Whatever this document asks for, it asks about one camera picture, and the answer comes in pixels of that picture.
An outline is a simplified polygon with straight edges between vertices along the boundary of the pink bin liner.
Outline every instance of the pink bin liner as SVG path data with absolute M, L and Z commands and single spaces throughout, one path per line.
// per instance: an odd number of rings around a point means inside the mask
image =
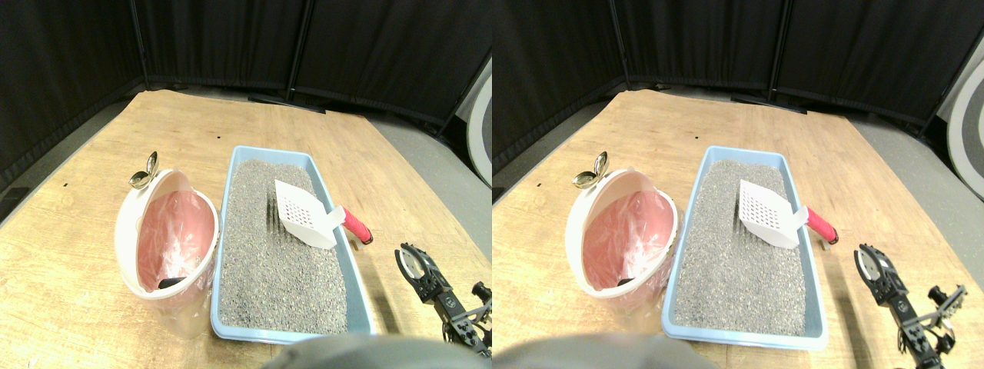
M 164 279 L 190 276 L 206 260 L 215 232 L 212 208 L 194 191 L 174 191 L 151 201 L 137 246 L 141 287 L 152 292 Z M 157 319 L 178 336 L 196 336 L 209 323 L 215 261 L 209 259 L 205 268 L 191 285 L 173 296 L 142 299 Z
M 608 186 L 626 185 L 616 184 L 619 180 L 635 181 L 613 178 Z M 587 220 L 582 248 L 587 283 L 597 291 L 615 288 L 622 279 L 645 277 L 648 270 L 656 268 L 634 289 L 602 301 L 631 331 L 660 331 L 661 299 L 675 251 L 675 208 L 652 189 L 630 193 L 592 213 L 596 217 Z

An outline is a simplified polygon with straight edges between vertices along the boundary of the plastic bag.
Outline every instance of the plastic bag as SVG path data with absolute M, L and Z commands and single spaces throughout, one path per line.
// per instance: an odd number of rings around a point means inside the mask
M 116 218 L 116 260 L 126 286 L 170 332 L 209 326 L 218 214 L 179 170 L 152 175 L 127 194 Z
M 578 283 L 630 331 L 660 330 L 677 222 L 669 196 L 632 168 L 583 190 L 571 210 L 566 242 Z
M 146 292 L 158 290 L 162 280 L 190 276 L 203 261 L 209 263 L 176 294 L 142 299 L 162 325 L 184 338 L 196 336 L 209 323 L 215 262 L 206 257 L 214 232 L 211 208 L 193 191 L 174 191 L 151 201 L 140 228 L 137 273 Z

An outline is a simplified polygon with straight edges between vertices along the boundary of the blurred object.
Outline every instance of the blurred object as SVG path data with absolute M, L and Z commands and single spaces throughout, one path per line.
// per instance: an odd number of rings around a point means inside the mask
M 444 341 L 462 344 L 482 357 L 492 357 L 492 329 L 485 329 L 483 324 L 492 322 L 492 290 L 478 282 L 471 289 L 471 294 L 482 300 L 482 306 L 464 311 L 458 297 L 452 292 L 451 284 L 444 279 L 441 270 L 434 264 L 427 253 L 413 245 L 404 243 L 395 251 L 397 266 L 406 281 L 420 297 L 420 302 L 434 305 L 434 310 L 441 316 Z
M 345 334 L 285 347 L 263 369 L 485 369 L 489 362 L 457 345 L 402 336 Z
M 895 265 L 889 257 L 878 249 L 862 244 L 861 250 L 854 251 L 854 264 L 864 283 L 871 289 L 878 306 L 892 310 L 892 317 L 898 325 L 898 350 L 908 351 L 916 362 L 916 369 L 942 369 L 940 354 L 949 353 L 956 344 L 956 334 L 950 324 L 950 317 L 963 305 L 966 289 L 958 285 L 956 291 L 947 296 L 939 286 L 929 290 L 929 298 L 936 303 L 937 310 L 917 316 L 915 309 L 905 297 L 908 288 L 902 283 Z M 936 337 L 936 347 L 929 343 L 926 333 Z
M 689 343 L 666 336 L 595 334 L 527 342 L 496 355 L 497 369 L 710 369 Z
M 116 219 L 120 272 L 166 329 L 192 338 L 209 325 L 218 215 L 184 173 L 157 172 L 156 153 L 140 173 Z
M 568 262 L 581 289 L 626 329 L 659 332 L 660 303 L 672 267 L 678 215 L 673 200 L 633 168 L 608 170 L 601 153 L 568 215 Z

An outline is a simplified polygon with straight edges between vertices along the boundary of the gray floor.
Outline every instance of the gray floor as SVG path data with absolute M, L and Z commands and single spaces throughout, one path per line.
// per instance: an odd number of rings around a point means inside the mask
M 248 101 L 246 92 L 219 88 L 191 87 L 180 91 L 195 96 Z M 37 188 L 62 162 L 84 145 L 102 127 L 116 117 L 129 103 L 117 102 L 102 109 L 54 149 L 41 157 L 10 187 Z M 424 181 L 444 202 L 482 253 L 492 260 L 492 199 L 491 190 L 471 172 L 457 156 L 441 143 L 399 117 L 385 112 L 364 113 L 416 169 Z
M 729 101 L 730 94 L 674 86 L 674 95 Z M 512 188 L 608 104 L 589 105 L 562 122 L 493 177 L 496 187 Z M 874 114 L 847 113 L 861 136 L 892 168 L 953 247 L 977 284 L 984 285 L 984 202 L 968 189 L 926 145 Z

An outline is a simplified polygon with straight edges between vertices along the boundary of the gray cat litter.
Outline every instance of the gray cat litter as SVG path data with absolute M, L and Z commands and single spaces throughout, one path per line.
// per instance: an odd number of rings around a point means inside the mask
M 347 332 L 335 249 L 308 246 L 277 217 L 274 180 L 313 192 L 304 168 L 250 159 L 229 187 L 219 319 L 227 326 L 332 335 Z
M 806 288 L 799 248 L 770 246 L 738 219 L 744 179 L 786 197 L 779 170 L 726 159 L 711 165 L 691 213 L 675 324 L 803 336 Z

